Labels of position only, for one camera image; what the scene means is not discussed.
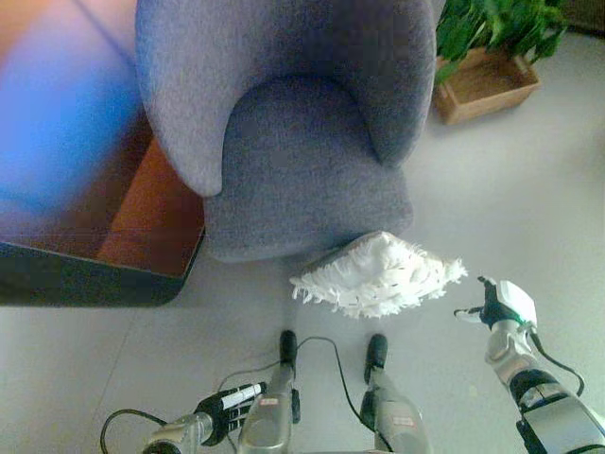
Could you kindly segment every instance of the armchair seat cushion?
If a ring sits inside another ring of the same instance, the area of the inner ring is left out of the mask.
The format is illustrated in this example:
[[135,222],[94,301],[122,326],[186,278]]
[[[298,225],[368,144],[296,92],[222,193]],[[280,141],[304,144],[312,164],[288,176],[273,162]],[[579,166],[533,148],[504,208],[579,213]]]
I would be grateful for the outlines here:
[[231,114],[206,242],[226,262],[327,250],[412,221],[403,170],[382,166],[354,99],[330,79],[251,89]]

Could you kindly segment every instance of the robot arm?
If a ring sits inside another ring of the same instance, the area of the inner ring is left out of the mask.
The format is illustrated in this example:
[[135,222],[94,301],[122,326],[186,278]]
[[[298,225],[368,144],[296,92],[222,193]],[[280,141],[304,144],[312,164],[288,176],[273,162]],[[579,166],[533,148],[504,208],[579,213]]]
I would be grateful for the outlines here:
[[[492,330],[485,360],[521,413],[517,429],[527,452],[605,453],[603,420],[547,372],[529,347],[528,336],[542,350],[533,300],[509,281],[497,285],[492,279],[479,280],[485,286],[485,305],[455,315],[467,322],[482,322]],[[583,380],[577,376],[581,394]]]
[[192,414],[155,431],[143,454],[193,454],[202,445],[217,445],[242,427],[251,401],[266,389],[266,383],[258,383],[211,395]]

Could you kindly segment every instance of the microfiber mop head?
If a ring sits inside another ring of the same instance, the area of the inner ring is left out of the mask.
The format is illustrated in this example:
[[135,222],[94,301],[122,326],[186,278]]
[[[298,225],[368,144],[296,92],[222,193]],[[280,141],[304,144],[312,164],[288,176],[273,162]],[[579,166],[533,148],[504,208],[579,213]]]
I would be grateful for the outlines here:
[[387,232],[367,234],[321,260],[312,271],[293,277],[293,298],[326,301],[353,318],[398,314],[439,298],[467,271],[460,259],[442,260]]

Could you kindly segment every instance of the armchair backrest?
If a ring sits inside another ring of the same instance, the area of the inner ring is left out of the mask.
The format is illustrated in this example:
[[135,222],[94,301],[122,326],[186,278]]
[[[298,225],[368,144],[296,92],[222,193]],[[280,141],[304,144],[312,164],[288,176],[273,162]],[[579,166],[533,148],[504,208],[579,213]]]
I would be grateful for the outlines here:
[[424,124],[435,70],[428,0],[139,0],[137,65],[151,125],[202,196],[221,190],[235,103],[292,74],[342,84],[386,165]]

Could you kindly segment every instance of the potted plant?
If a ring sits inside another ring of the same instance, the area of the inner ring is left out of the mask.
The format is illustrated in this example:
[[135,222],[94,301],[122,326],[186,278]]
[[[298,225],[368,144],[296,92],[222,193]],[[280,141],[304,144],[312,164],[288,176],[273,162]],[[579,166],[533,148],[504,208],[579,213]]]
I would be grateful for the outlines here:
[[437,26],[435,102],[452,124],[520,104],[540,86],[531,64],[552,56],[562,0],[447,0]]

